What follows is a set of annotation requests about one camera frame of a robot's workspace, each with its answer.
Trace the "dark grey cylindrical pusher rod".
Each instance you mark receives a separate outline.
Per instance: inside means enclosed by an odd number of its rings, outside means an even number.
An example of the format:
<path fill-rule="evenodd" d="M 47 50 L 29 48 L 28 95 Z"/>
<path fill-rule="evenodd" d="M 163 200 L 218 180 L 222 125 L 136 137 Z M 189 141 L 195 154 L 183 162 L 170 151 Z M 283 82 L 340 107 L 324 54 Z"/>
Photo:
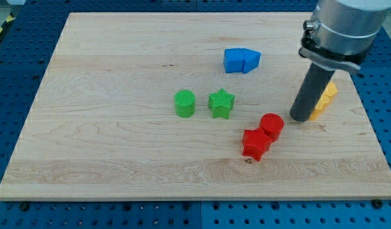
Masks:
<path fill-rule="evenodd" d="M 293 120 L 305 122 L 309 119 L 334 73 L 335 70 L 328 71 L 316 64 L 310 65 L 290 109 Z"/>

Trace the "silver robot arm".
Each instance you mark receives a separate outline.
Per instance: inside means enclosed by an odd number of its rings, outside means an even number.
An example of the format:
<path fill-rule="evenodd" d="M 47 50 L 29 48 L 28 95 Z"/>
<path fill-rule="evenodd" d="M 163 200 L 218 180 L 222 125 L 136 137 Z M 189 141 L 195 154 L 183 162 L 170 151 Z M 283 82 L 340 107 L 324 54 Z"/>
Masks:
<path fill-rule="evenodd" d="M 391 12 L 391 0 L 319 0 L 304 21 L 299 55 L 311 61 L 290 117 L 305 122 L 337 70 L 357 74 Z"/>

